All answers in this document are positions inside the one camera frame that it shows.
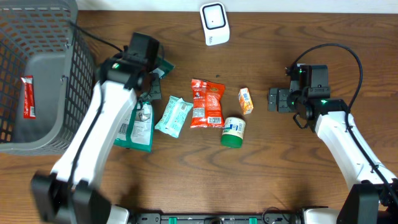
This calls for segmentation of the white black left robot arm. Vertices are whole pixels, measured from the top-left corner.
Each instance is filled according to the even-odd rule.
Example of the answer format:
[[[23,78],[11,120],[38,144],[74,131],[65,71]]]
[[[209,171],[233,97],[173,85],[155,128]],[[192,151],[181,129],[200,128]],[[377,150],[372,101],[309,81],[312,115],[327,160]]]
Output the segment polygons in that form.
[[[49,175],[31,180],[39,217],[47,223],[128,223],[130,211],[100,192],[105,163],[125,115],[150,90],[160,42],[133,33],[130,44],[96,72],[90,106],[78,131]]]

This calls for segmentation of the green white package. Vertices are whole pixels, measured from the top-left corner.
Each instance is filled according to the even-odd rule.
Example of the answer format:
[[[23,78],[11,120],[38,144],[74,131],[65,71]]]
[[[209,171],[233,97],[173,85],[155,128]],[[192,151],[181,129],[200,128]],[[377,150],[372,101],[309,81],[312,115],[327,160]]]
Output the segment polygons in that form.
[[[174,65],[158,56],[157,65],[152,73],[158,73],[160,80],[165,78]],[[151,152],[154,135],[154,108],[152,101],[138,101],[133,110],[122,120],[114,145],[126,149]]]

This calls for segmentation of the orange tissue pack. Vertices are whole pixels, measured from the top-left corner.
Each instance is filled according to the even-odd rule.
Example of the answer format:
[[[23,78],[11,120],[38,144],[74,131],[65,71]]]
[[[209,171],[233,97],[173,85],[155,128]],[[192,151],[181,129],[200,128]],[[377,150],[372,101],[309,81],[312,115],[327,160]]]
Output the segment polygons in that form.
[[[252,99],[249,93],[248,88],[242,88],[238,94],[239,104],[243,111],[243,114],[250,114],[254,109],[254,105],[252,103]]]

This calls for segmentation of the light blue tissue pack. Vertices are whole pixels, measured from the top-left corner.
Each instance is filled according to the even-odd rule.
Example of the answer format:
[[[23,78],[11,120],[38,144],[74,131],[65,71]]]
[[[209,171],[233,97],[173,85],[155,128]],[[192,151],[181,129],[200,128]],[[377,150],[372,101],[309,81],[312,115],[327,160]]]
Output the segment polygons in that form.
[[[178,138],[193,103],[176,96],[170,96],[169,102],[155,129],[174,138]]]

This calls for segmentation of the red snack bag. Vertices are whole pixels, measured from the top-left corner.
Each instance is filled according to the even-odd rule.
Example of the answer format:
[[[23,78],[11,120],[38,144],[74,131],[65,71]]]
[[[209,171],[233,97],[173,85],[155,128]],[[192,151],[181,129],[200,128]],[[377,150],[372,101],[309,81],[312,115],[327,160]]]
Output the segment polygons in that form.
[[[223,128],[221,98],[225,86],[206,80],[192,79],[193,114],[191,128]]]
[[[33,76],[21,77],[24,84],[24,119],[36,119]]]

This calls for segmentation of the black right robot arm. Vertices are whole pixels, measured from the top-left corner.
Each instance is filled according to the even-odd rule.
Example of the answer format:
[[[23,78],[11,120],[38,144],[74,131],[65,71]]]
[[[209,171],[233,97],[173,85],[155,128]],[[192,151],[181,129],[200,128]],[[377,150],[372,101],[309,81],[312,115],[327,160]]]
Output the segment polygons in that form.
[[[289,88],[271,88],[268,110],[293,113],[311,129],[340,168],[349,194],[341,210],[302,208],[289,223],[397,223],[397,176],[377,158],[342,99],[330,97],[325,65],[295,64],[286,70]]]

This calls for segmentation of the green capped white jar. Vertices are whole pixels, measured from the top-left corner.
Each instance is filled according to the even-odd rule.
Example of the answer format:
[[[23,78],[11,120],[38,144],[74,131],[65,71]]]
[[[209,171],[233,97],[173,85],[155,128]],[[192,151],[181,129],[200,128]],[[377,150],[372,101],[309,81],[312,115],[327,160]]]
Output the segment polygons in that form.
[[[243,145],[245,127],[246,122],[241,118],[226,118],[221,135],[221,144],[226,147],[241,148]]]

